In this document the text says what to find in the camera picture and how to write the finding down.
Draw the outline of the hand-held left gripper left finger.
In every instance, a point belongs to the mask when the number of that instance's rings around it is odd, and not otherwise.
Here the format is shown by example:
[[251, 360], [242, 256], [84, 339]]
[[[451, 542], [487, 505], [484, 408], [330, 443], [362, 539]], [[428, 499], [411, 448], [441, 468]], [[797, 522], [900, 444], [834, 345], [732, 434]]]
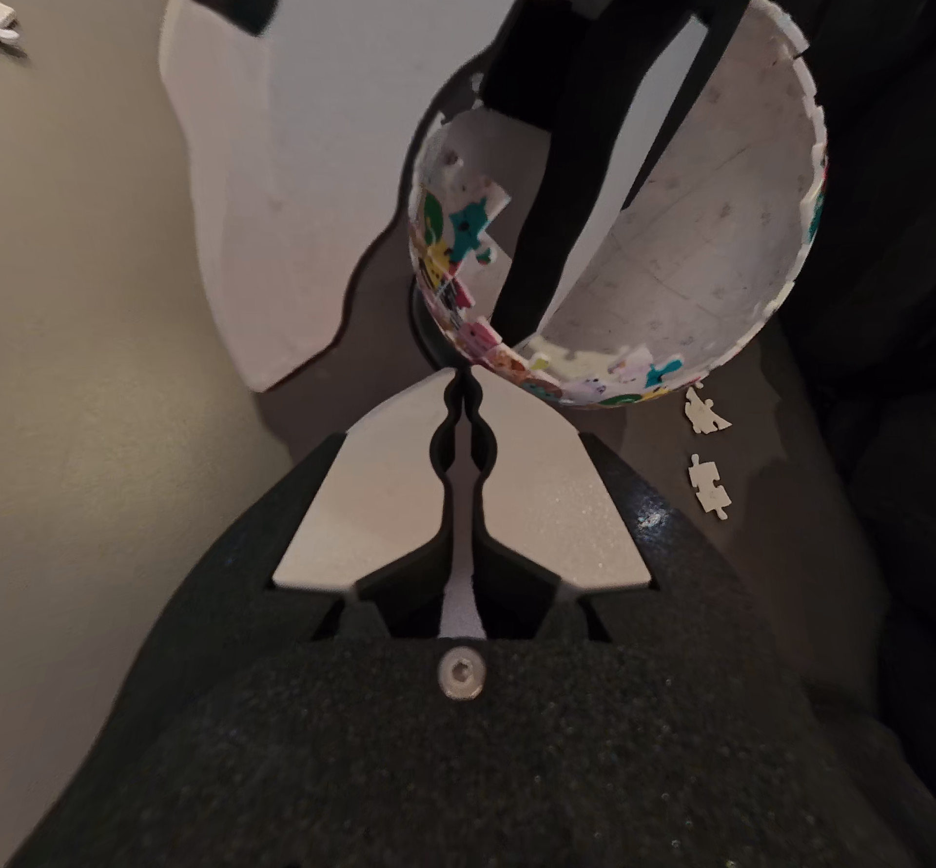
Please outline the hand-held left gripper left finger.
[[341, 437], [273, 572], [279, 589], [369, 602], [394, 635], [437, 635], [452, 570], [448, 470], [460, 373], [438, 371]]

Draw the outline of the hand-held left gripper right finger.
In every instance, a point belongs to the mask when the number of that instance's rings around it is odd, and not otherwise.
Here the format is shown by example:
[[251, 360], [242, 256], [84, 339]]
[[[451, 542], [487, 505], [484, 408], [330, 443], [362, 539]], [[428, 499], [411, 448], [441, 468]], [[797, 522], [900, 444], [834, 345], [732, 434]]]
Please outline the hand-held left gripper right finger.
[[652, 586], [587, 437], [562, 414], [478, 365], [469, 422], [472, 585], [489, 638], [533, 638], [556, 604]]

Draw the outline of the colourful puzzle ball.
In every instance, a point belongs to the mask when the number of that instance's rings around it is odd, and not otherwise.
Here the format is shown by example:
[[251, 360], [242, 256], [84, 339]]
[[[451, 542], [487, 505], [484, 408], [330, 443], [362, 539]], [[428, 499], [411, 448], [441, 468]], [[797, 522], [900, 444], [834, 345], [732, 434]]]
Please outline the colourful puzzle ball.
[[415, 295], [457, 359], [555, 406], [614, 408], [702, 380], [788, 296], [827, 173], [809, 43], [751, 0], [631, 203], [599, 207], [572, 280], [512, 347], [492, 316], [543, 178], [543, 129], [481, 101], [420, 144], [407, 204]]

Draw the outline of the row of white puzzle pieces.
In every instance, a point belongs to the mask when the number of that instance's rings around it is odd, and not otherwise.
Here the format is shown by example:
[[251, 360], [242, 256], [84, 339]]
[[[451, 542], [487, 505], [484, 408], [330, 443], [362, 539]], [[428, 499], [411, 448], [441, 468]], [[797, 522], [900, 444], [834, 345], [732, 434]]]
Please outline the row of white puzzle pieces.
[[725, 523], [732, 498], [723, 484], [717, 464], [718, 437], [732, 424], [715, 409], [702, 379], [687, 387], [682, 399], [682, 414], [691, 441], [686, 465], [689, 489], [704, 514]]

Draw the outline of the black ball stand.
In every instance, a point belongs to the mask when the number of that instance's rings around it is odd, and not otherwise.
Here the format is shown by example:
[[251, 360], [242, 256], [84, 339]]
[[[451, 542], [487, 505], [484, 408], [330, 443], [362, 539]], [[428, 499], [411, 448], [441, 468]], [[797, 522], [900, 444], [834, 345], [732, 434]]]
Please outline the black ball stand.
[[415, 284], [410, 288], [408, 299], [411, 332], [417, 348], [427, 363], [436, 371], [445, 368], [462, 368], [462, 355], [451, 346], [443, 334]]

